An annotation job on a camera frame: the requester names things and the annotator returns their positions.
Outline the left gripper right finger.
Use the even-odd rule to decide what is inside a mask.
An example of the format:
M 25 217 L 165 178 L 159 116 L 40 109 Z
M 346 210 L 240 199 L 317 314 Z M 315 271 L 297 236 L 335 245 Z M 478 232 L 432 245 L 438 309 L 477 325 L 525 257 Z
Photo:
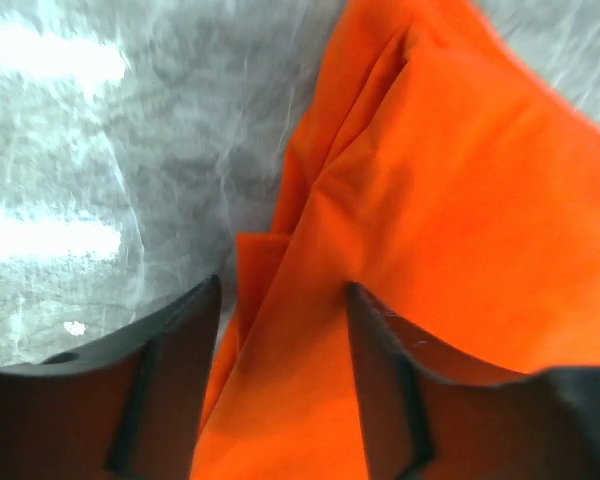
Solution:
M 495 366 L 358 283 L 347 323 L 371 478 L 600 479 L 600 367 Z

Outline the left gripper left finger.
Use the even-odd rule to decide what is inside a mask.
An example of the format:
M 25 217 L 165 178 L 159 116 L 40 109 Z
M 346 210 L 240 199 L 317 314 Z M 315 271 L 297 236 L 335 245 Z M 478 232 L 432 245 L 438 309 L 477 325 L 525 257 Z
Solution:
M 0 479 L 186 479 L 221 310 L 211 276 L 40 363 L 0 367 Z

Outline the orange t shirt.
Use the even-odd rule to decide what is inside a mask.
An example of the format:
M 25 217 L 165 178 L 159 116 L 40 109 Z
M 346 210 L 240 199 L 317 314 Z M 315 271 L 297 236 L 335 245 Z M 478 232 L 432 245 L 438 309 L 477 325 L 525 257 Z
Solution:
M 495 366 L 600 367 L 600 128 L 470 3 L 351 1 L 237 273 L 192 477 L 373 479 L 352 283 Z

